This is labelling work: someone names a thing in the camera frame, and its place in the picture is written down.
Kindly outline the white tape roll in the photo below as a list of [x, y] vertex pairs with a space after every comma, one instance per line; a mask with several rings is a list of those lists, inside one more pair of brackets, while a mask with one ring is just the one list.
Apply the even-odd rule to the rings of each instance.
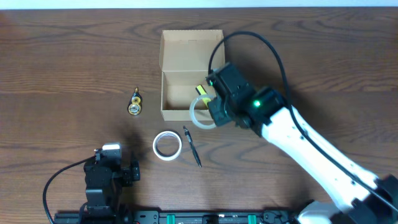
[[162, 161], [170, 162], [182, 152], [182, 138], [175, 131], [162, 131], [153, 140], [152, 150]]

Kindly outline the yellow highlighter marker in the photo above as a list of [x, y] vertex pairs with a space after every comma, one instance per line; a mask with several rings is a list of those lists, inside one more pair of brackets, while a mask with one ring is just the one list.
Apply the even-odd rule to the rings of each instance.
[[[197, 93], [198, 93], [199, 96], [208, 95], [208, 93], [206, 92], [206, 90], [204, 89], [204, 87], [203, 87], [202, 85], [197, 85], [197, 86], [195, 87], [195, 89], [196, 89], [196, 91], [197, 91]], [[208, 104], [209, 104], [209, 102], [212, 101], [212, 98], [210, 98], [210, 97], [204, 97], [204, 98], [202, 98], [201, 100], [202, 100], [203, 104], [204, 104], [206, 107], [208, 107]]]

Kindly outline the clear tape roll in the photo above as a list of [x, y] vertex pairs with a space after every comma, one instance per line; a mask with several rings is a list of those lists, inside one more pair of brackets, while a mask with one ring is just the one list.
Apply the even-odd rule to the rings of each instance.
[[196, 98], [191, 102], [190, 108], [189, 108], [189, 115], [190, 115], [191, 121], [192, 121], [192, 123], [193, 123], [195, 126], [197, 126], [197, 127], [200, 128], [200, 129], [205, 129], [205, 130], [208, 130], [208, 129], [215, 129], [215, 128], [216, 128], [215, 122], [213, 122], [212, 124], [203, 124], [203, 123], [199, 122], [199, 120], [197, 120], [197, 118], [196, 118], [196, 116], [195, 116], [195, 106], [196, 106], [196, 104], [197, 104], [200, 100], [202, 100], [202, 99], [204, 99], [204, 98], [213, 99], [214, 96], [213, 96], [213, 95], [208, 95], [208, 94], [200, 95], [200, 96], [196, 97]]

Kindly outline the black yellow correction tape dispenser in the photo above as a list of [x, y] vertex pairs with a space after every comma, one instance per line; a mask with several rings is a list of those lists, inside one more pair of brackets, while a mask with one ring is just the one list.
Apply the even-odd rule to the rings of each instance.
[[139, 88], [136, 87], [127, 106], [127, 112], [130, 115], [137, 116], [141, 113], [141, 111], [142, 111], [142, 96], [139, 94]]

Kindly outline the black pen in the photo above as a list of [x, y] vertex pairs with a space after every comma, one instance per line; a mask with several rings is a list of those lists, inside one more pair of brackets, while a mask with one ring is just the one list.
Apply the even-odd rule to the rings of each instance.
[[200, 168], [202, 168], [201, 160], [200, 160], [199, 155], [198, 155], [198, 153], [197, 153], [197, 150], [196, 150], [196, 148], [195, 148], [195, 146], [194, 146], [194, 143], [193, 143], [193, 139], [192, 139], [192, 137], [191, 137], [191, 134], [190, 134], [189, 130], [188, 130], [185, 126], [183, 126], [183, 130], [184, 130], [185, 136], [187, 137], [187, 140], [188, 140], [188, 143], [189, 143], [190, 148], [191, 148], [191, 150], [192, 150], [193, 156], [194, 156], [194, 158], [195, 158], [195, 160], [196, 160], [198, 166], [199, 166]]

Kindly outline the brown cardboard box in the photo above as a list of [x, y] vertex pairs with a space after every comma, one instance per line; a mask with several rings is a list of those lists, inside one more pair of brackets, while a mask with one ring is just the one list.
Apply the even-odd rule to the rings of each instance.
[[165, 121], [190, 121], [191, 102], [198, 97], [196, 87], [202, 85], [209, 95], [208, 65], [212, 51], [223, 39], [222, 30], [163, 30], [159, 65], [162, 93], [160, 112]]

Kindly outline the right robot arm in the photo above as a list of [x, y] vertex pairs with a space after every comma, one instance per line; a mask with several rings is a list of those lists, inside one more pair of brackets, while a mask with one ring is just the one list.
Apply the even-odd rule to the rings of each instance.
[[209, 102], [217, 126], [234, 121], [277, 146], [309, 173], [332, 199], [311, 202], [297, 223], [396, 223], [397, 179], [380, 179], [348, 159], [318, 134], [276, 90], [255, 89], [227, 63], [206, 82], [216, 91]]

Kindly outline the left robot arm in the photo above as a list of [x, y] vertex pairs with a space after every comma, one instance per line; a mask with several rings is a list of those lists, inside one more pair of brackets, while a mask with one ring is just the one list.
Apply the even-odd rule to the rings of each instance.
[[96, 149], [94, 158], [85, 162], [86, 209], [92, 219], [114, 221], [127, 216], [127, 207], [121, 204], [123, 188], [131, 187], [141, 175], [134, 157], [127, 167], [121, 161], [119, 149]]

